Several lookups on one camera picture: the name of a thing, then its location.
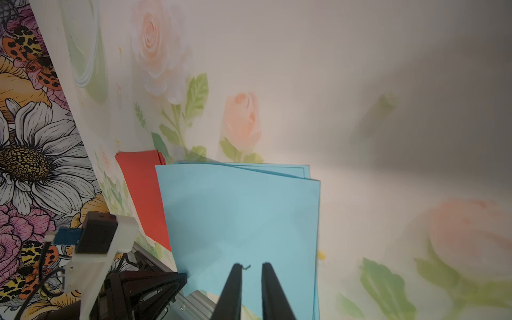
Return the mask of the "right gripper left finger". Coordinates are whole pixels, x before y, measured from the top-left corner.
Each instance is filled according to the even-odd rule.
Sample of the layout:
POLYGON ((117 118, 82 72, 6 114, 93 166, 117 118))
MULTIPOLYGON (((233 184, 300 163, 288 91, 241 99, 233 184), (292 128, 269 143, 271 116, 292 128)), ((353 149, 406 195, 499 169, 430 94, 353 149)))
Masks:
POLYGON ((233 265, 210 320, 241 319, 242 271, 242 265, 233 265))

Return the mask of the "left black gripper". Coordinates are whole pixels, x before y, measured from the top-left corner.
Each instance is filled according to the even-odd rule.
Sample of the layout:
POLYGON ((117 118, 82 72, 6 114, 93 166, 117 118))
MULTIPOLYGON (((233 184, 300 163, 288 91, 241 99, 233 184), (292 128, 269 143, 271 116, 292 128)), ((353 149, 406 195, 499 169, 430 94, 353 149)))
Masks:
POLYGON ((187 274, 123 271, 104 283, 86 319, 158 319, 187 284, 187 274))

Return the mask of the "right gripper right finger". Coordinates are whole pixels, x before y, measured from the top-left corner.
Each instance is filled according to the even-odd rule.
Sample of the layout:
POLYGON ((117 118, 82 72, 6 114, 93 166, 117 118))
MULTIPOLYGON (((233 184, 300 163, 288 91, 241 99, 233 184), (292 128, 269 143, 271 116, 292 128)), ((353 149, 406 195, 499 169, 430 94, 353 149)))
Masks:
POLYGON ((262 265, 261 293, 263 320, 296 320, 270 263, 262 265))

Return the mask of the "light blue paper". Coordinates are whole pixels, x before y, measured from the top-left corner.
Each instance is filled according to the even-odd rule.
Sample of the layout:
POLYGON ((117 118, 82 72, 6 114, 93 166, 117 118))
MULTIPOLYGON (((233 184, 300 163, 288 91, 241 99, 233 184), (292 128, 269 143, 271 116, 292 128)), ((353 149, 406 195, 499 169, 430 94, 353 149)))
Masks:
POLYGON ((185 295, 220 295, 238 263, 242 304, 261 316, 262 266, 270 263, 295 317, 313 319, 319 181, 213 163, 156 172, 175 264, 187 274, 185 295))
POLYGON ((185 166, 183 171, 199 176, 204 174, 213 178, 224 175, 229 179, 242 177, 280 176, 297 179, 311 179, 309 165, 277 165, 268 163, 222 163, 222 162, 191 162, 180 161, 173 165, 185 166))

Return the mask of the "red paper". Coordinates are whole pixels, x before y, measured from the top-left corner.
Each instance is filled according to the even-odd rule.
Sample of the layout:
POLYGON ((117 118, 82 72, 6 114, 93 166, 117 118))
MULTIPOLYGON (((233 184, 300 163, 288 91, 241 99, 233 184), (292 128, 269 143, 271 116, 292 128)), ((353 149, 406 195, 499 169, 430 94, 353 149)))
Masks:
POLYGON ((156 167, 165 165, 157 150, 115 155, 146 236, 171 250, 156 167))

